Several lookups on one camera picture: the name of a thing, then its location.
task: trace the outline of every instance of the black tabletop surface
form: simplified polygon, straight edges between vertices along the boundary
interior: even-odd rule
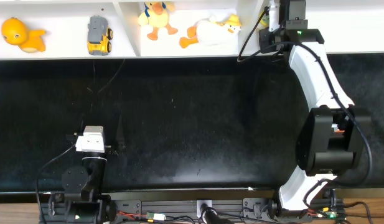
[[[283,185],[307,105],[283,61],[257,57],[0,62],[0,192],[31,192],[40,166],[69,147],[83,118],[113,139],[121,115],[126,149],[109,156],[104,190]],[[384,54],[330,55],[345,92],[372,113],[373,175],[384,187]],[[43,171],[41,190],[81,164],[69,152]],[[364,154],[357,170],[366,171]]]

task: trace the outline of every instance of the toy truck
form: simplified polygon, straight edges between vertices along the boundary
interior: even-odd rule
[[[92,16],[88,24],[88,51],[91,55],[108,55],[111,52],[113,31],[101,16]]]

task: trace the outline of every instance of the stuffed animal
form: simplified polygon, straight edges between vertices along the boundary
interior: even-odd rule
[[[158,32],[160,28],[167,28],[168,34],[176,34],[178,30],[171,27],[169,22],[168,10],[174,11],[175,6],[171,2],[145,2],[145,10],[138,18],[139,25],[143,26],[149,24],[153,27],[153,31],[148,34],[148,38],[151,40],[157,40]]]
[[[8,44],[17,45],[24,52],[45,51],[45,44],[41,36],[46,32],[44,30],[29,30],[19,19],[6,20],[2,25],[1,32]]]
[[[232,14],[224,23],[217,22],[212,16],[204,19],[187,29],[187,36],[179,40],[179,45],[184,49],[190,44],[216,45],[229,41],[237,36],[241,28],[239,17]]]

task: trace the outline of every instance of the wooden floor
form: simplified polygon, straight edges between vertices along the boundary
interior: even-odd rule
[[[365,198],[365,199],[345,199],[344,203],[352,203],[363,201],[370,208],[372,216],[384,216],[384,198]],[[355,208],[346,209],[349,214],[366,215],[366,210],[363,205],[358,205]],[[0,224],[36,224],[38,223],[38,207],[36,203],[0,203]],[[348,221],[352,224],[366,224],[367,218],[350,217]],[[384,218],[373,218],[374,224],[384,223]],[[318,224],[334,224],[334,221],[314,221]]]

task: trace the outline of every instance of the orange beak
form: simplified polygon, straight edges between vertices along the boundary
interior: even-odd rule
[[[162,14],[162,11],[164,10],[162,8],[162,3],[161,2],[157,2],[153,5],[152,7],[153,9],[153,12],[156,13],[157,15],[161,15]]]

